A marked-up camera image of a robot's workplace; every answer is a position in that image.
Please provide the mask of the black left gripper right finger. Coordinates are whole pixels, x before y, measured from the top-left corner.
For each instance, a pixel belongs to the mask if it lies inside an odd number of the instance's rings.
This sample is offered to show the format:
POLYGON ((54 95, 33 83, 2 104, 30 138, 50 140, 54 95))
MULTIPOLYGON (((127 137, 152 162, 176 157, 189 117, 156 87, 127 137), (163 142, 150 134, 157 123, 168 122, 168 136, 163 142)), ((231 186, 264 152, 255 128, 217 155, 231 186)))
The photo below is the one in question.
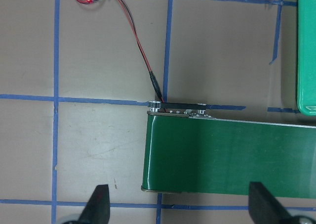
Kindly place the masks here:
POLYGON ((255 224, 290 224, 292 216, 261 182, 250 182, 248 212, 255 224))

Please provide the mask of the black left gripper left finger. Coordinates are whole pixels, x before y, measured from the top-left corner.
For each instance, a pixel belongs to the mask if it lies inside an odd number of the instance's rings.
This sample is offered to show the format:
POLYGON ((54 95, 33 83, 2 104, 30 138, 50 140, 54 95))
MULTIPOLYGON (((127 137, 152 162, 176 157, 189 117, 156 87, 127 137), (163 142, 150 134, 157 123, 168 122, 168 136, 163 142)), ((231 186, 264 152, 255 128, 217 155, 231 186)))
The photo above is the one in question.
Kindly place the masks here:
POLYGON ((79 224, 108 224, 110 220, 110 197, 107 184, 97 185, 81 213, 79 224))

